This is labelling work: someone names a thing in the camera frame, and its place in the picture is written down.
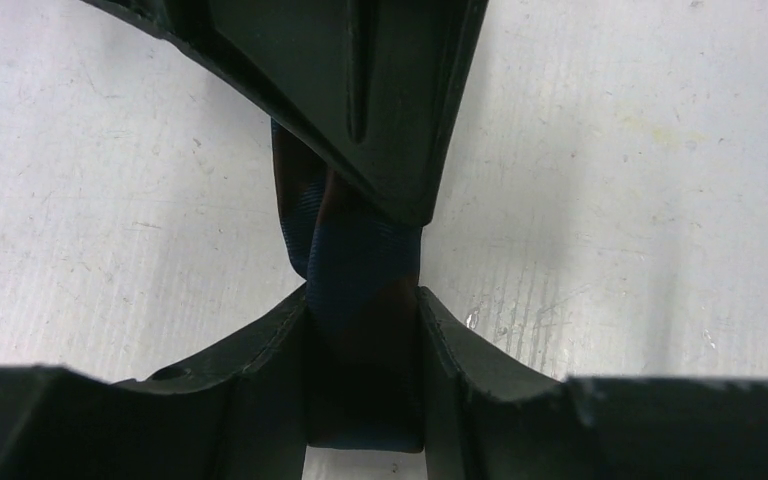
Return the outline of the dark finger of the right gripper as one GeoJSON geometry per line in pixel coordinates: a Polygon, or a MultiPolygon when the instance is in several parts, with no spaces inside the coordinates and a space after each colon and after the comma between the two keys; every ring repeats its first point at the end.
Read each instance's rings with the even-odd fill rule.
{"type": "Polygon", "coordinates": [[[98,0],[96,7],[231,85],[392,219],[431,221],[485,2],[98,0]]]}

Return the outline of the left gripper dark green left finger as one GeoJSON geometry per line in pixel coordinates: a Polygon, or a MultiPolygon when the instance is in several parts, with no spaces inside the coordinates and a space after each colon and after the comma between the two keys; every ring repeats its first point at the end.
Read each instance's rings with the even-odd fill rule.
{"type": "Polygon", "coordinates": [[[149,378],[0,367],[0,479],[298,479],[304,293],[149,378]]]}

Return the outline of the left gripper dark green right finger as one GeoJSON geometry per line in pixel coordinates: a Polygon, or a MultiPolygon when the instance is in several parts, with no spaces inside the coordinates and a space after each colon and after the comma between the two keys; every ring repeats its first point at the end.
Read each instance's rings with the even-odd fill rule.
{"type": "Polygon", "coordinates": [[[768,479],[768,379],[556,380],[418,299],[430,478],[768,479]]]}

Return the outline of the blue brown striped tie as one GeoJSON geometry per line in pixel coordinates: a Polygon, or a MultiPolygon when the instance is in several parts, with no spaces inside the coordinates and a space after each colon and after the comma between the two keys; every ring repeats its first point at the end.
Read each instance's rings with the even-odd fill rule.
{"type": "Polygon", "coordinates": [[[281,231],[305,283],[309,442],[420,452],[421,231],[388,219],[283,126],[271,140],[281,231]]]}

